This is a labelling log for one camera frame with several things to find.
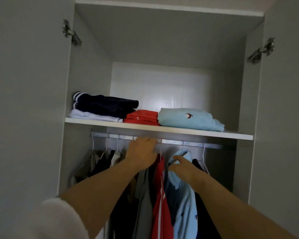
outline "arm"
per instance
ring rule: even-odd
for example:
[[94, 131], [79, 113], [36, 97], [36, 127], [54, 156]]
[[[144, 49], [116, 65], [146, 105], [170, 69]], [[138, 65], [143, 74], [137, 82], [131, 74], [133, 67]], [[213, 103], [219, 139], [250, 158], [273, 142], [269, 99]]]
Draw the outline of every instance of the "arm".
[[295, 238], [272, 220], [243, 203], [211, 176], [197, 169], [182, 156], [169, 170], [191, 185], [203, 200], [222, 239]]
[[156, 139], [138, 137], [130, 142], [123, 161], [76, 184], [60, 196], [80, 215], [91, 239], [105, 225], [131, 179], [155, 161], [156, 143]]

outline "hand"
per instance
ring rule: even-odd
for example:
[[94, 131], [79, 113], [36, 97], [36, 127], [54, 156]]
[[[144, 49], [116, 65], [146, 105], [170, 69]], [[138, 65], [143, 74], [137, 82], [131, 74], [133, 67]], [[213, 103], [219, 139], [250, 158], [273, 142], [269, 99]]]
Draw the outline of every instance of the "hand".
[[147, 169], [156, 160], [157, 154], [153, 152], [156, 143], [155, 138], [138, 137], [136, 140], [132, 140], [128, 146], [125, 160], [135, 166], [137, 172]]
[[179, 163], [171, 164], [168, 170], [176, 173], [181, 180], [188, 183], [198, 193], [199, 188], [202, 186], [201, 177], [204, 172], [197, 169], [195, 165], [182, 156], [176, 155], [173, 159], [178, 160]]

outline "cabinet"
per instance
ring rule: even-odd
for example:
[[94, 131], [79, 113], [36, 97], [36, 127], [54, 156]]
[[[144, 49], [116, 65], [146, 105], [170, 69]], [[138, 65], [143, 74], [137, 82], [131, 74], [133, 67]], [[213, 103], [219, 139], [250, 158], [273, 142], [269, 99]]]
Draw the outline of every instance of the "cabinet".
[[[41, 0], [37, 8], [0, 1], [25, 9], [0, 11], [0, 230], [66, 189], [93, 129], [236, 146], [207, 150], [212, 176], [299, 236], [299, 0], [279, 0], [265, 17], [233, 3], [76, 0], [74, 11], [73, 0]], [[82, 46], [62, 36], [62, 18]], [[273, 54], [246, 63], [270, 37]], [[136, 99], [139, 109], [204, 109], [231, 132], [67, 119], [79, 90]], [[105, 139], [96, 143], [104, 148]], [[201, 157], [201, 148], [192, 151]]]

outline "red garment with white stripe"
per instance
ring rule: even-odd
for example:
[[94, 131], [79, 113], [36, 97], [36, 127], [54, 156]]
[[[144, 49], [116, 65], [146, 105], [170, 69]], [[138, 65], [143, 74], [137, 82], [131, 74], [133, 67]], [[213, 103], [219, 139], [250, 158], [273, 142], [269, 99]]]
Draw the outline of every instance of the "red garment with white stripe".
[[164, 192], [163, 182], [164, 159], [157, 165], [154, 175], [154, 188], [157, 193], [156, 204], [153, 209], [154, 225], [151, 239], [173, 239], [174, 230], [171, 224], [171, 214]]

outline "forearm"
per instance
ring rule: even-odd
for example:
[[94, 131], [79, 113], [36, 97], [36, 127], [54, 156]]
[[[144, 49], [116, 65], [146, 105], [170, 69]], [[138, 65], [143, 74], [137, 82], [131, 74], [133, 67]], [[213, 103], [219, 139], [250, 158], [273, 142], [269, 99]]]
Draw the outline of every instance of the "forearm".
[[198, 193], [223, 239], [295, 238], [250, 205], [243, 203], [216, 180], [201, 173]]
[[96, 174], [68, 189], [61, 199], [80, 215], [89, 237], [95, 238], [138, 170], [128, 160]]

